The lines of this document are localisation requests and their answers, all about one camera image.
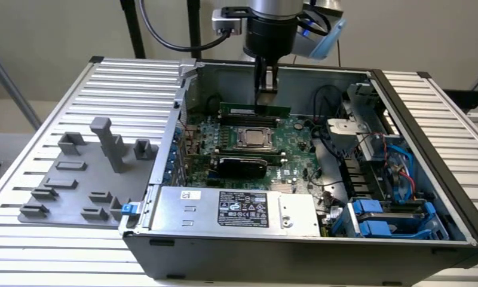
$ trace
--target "green circuit board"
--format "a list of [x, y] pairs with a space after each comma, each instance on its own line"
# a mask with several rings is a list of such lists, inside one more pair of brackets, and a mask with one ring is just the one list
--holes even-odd
[[[203, 115], [192, 115], [188, 123], [197, 126], [200, 131], [199, 135], [195, 135], [200, 144], [199, 153], [187, 156], [189, 187], [277, 190], [281, 186], [287, 188], [295, 185], [299, 193], [308, 192], [309, 182], [303, 178], [303, 171], [307, 169], [312, 175], [319, 168], [319, 162], [316, 154], [311, 152], [311, 128], [295, 128], [295, 124], [303, 124], [304, 120], [297, 117], [281, 118], [279, 126], [271, 128], [273, 148], [285, 152], [287, 161], [281, 166], [269, 166], [263, 179], [217, 179], [217, 172], [212, 169], [211, 161], [216, 147], [233, 148], [237, 144], [237, 132], [244, 127], [221, 126], [217, 118]], [[225, 140], [221, 138], [224, 131], [228, 134]]]

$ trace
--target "warning label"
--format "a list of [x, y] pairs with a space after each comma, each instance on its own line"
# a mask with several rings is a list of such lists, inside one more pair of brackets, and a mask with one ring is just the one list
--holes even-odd
[[269, 227], [265, 193], [220, 191], [217, 223], [221, 226]]

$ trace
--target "black stand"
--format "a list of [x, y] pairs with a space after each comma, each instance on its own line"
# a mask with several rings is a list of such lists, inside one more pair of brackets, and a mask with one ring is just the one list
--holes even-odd
[[124, 15], [127, 17], [131, 43], [135, 50], [135, 58], [145, 59], [144, 40], [143, 33], [140, 32], [135, 0], [120, 0], [120, 5], [123, 6]]
[[[192, 47], [201, 45], [200, 38], [200, 0], [187, 0], [189, 43]], [[192, 58], [201, 59], [201, 51], [192, 52]]]

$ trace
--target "metal case frame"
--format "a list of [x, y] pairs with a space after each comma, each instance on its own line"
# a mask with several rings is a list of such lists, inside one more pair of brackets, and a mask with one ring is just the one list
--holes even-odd
[[[203, 60], [219, 65], [245, 62]], [[163, 234], [148, 230], [152, 214], [137, 228], [121, 224], [124, 241], [148, 276], [161, 279], [243, 280], [410, 286], [440, 270], [478, 264], [478, 210], [414, 120], [384, 72], [377, 69], [287, 65], [281, 68], [340, 70], [368, 74], [385, 106], [413, 142], [476, 243], [393, 240], [237, 238]], [[152, 213], [159, 186], [151, 186], [144, 213]]]

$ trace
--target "metal pole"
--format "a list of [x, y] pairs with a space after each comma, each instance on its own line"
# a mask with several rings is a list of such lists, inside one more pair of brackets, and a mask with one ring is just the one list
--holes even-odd
[[143, 33], [140, 31], [139, 15], [136, 14], [135, 0], [120, 0], [124, 15], [127, 17], [131, 43], [133, 45], [135, 58], [147, 59]]
[[[201, 46], [200, 38], [200, 0], [187, 0], [189, 43], [192, 47]], [[201, 59], [201, 51], [192, 52], [192, 58]]]
[[23, 115], [25, 115], [27, 120], [29, 121], [31, 125], [36, 130], [41, 127], [41, 120], [39, 119], [39, 116], [32, 109], [31, 104], [25, 100], [25, 98], [21, 95], [21, 92], [19, 91], [13, 80], [11, 80], [9, 75], [5, 72], [5, 69], [3, 68], [0, 64], [0, 83], [3, 87], [5, 88], [7, 92], [9, 93], [11, 97], [15, 100], [15, 103], [19, 107], [19, 109], [23, 112]]

